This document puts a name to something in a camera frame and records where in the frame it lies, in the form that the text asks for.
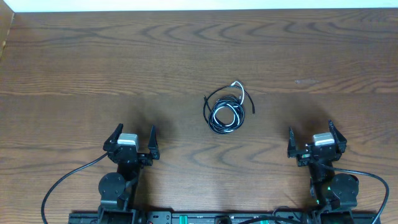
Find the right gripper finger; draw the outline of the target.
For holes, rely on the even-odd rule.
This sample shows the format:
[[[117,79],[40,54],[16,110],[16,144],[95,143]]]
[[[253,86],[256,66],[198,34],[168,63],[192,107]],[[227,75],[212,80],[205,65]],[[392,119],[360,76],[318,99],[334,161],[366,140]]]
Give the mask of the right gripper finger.
[[[340,153],[344,153],[346,150],[347,139],[337,130],[332,120],[328,120],[329,130],[338,146]]]
[[[289,143],[287,147],[287,156],[288,158],[294,158],[297,157],[298,154],[298,149],[295,143],[295,136],[293,129],[289,127]]]

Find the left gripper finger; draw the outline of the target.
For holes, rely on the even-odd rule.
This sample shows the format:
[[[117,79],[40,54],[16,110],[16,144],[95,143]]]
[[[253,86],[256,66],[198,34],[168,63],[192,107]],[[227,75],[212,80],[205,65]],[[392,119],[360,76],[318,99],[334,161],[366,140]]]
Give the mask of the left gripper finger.
[[[148,149],[149,149],[148,158],[150,160],[159,160],[160,159],[160,152],[159,152],[159,147],[158,147],[158,143],[157,143],[157,139],[156,139],[156,130],[155,130],[154,125],[152,125],[152,127],[151,127]]]
[[[116,149],[116,146],[118,145],[118,139],[122,133],[123,130],[123,124],[119,123],[114,132],[110,135],[107,140],[105,140],[103,144],[103,150],[106,152],[113,152]]]

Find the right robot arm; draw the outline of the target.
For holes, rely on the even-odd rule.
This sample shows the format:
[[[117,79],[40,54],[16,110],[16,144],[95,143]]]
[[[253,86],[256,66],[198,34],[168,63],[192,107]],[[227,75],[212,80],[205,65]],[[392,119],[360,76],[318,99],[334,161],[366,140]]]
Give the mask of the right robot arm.
[[[317,207],[307,212],[307,223],[353,223],[351,209],[358,205],[359,180],[352,174],[336,174],[333,162],[346,150],[346,138],[331,120],[327,133],[313,135],[313,142],[299,148],[293,129],[289,129],[287,156],[295,158],[299,167],[310,171],[310,194]]]

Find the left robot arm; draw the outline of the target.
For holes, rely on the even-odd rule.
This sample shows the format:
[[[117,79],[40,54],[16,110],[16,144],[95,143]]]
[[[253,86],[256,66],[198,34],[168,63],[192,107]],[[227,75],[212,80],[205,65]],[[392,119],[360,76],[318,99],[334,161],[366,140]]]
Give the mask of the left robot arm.
[[[139,152],[137,134],[123,133],[123,124],[104,142],[107,157],[118,165],[116,172],[106,174],[99,182],[101,195],[98,223],[147,223],[144,211],[133,207],[141,170],[160,159],[155,127],[151,127],[148,149]]]

